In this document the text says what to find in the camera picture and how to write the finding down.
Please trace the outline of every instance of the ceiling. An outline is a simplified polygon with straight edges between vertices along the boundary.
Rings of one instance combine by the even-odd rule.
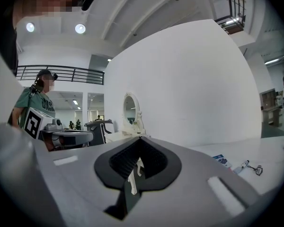
[[[92,55],[89,61],[89,69],[105,71],[107,65],[108,59],[98,55]]]
[[[80,8],[73,8],[72,12],[61,12],[54,17],[27,17],[20,21],[17,26],[19,46],[32,46],[41,43],[40,35],[44,38],[55,36],[69,37],[76,47],[83,45],[80,49],[87,49],[86,40],[104,42],[114,45],[115,48],[125,49],[143,38],[156,33],[162,29],[178,24],[201,19],[217,19],[229,15],[228,0],[94,0],[86,12]],[[32,22],[35,31],[29,33],[26,23]],[[86,32],[77,34],[75,26],[84,24]],[[263,42],[258,46],[265,61],[284,54],[284,25],[271,9],[271,13],[265,18]],[[271,32],[281,35],[271,36]],[[103,57],[103,62],[111,58],[109,50],[104,50],[101,43],[97,54]],[[93,60],[99,58],[91,57],[89,68],[93,68]],[[99,67],[104,70],[105,63],[99,62]]]
[[[34,34],[99,38],[127,48],[164,28],[210,18],[204,7],[214,2],[223,10],[221,0],[95,0],[86,13],[73,8],[73,12],[56,13],[55,17],[27,17],[20,22],[17,32],[19,40],[29,35],[25,25],[32,22]],[[82,35],[74,30],[79,23],[86,27]]]
[[[47,95],[53,102],[56,110],[79,110],[78,107],[82,110],[83,93],[50,91]],[[104,95],[88,93],[87,104],[89,110],[104,109]]]

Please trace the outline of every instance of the green floor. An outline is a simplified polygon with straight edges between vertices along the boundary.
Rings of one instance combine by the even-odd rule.
[[[284,131],[269,124],[262,123],[261,138],[269,138],[277,136],[284,136]]]

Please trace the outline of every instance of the white column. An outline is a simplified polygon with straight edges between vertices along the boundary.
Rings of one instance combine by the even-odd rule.
[[[267,66],[264,64],[264,60],[259,53],[254,53],[247,60],[247,63],[254,76],[258,93],[263,93],[274,88]]]
[[[82,99],[82,120],[83,120],[83,130],[87,130],[87,127],[84,127],[86,123],[89,122],[89,117],[88,117],[88,105],[87,105],[87,98],[88,98],[88,93],[83,92],[83,99]]]

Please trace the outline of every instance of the white curved wall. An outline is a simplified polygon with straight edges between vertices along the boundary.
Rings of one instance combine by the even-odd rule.
[[[26,34],[20,43],[22,65],[60,65],[89,68],[92,54],[115,57],[123,51],[118,45],[82,35]]]
[[[105,76],[106,118],[119,129],[124,95],[132,92],[154,138],[185,147],[260,138],[255,80],[236,44],[213,20],[139,41],[108,64]]]

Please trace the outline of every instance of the balcony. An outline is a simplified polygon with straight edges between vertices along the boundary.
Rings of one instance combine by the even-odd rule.
[[[246,0],[226,0],[229,14],[218,18],[215,22],[229,35],[243,31],[245,24]]]
[[[85,82],[104,85],[104,72],[69,66],[27,65],[18,66],[16,78],[18,80],[35,80],[38,72],[48,69],[58,75],[57,81]]]

